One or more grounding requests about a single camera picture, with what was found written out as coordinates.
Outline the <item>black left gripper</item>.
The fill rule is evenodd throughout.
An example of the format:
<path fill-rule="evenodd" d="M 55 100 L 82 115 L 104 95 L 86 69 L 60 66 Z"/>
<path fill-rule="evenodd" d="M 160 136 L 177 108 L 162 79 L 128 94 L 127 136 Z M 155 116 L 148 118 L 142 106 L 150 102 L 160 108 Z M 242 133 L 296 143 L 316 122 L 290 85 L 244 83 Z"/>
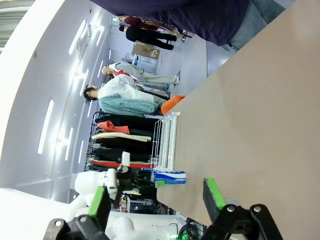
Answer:
<path fill-rule="evenodd" d="M 150 170 L 136 170 L 122 164 L 116 170 L 116 177 L 122 191 L 135 190 L 142 196 L 155 195 L 156 188 L 166 185 L 164 180 L 153 182 Z"/>

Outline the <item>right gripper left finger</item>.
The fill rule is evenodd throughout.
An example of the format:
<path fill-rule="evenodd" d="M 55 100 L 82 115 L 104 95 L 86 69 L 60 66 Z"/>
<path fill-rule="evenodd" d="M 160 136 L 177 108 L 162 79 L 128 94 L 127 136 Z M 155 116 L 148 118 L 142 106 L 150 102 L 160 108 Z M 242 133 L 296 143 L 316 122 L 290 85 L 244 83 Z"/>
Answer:
<path fill-rule="evenodd" d="M 52 219 L 44 234 L 45 240 L 108 240 L 105 230 L 111 211 L 111 198 L 105 186 L 99 186 L 87 214 L 67 222 Z"/>

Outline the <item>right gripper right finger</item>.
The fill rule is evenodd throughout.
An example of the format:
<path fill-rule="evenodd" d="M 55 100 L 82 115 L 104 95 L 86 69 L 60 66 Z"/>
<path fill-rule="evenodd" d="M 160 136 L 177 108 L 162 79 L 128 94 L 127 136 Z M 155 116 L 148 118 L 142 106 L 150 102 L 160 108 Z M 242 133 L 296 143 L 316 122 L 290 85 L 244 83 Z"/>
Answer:
<path fill-rule="evenodd" d="M 211 220 L 202 240 L 228 240 L 242 235 L 246 240 L 282 240 L 283 237 L 264 204 L 249 209 L 226 203 L 213 178 L 203 180 L 202 198 Z"/>

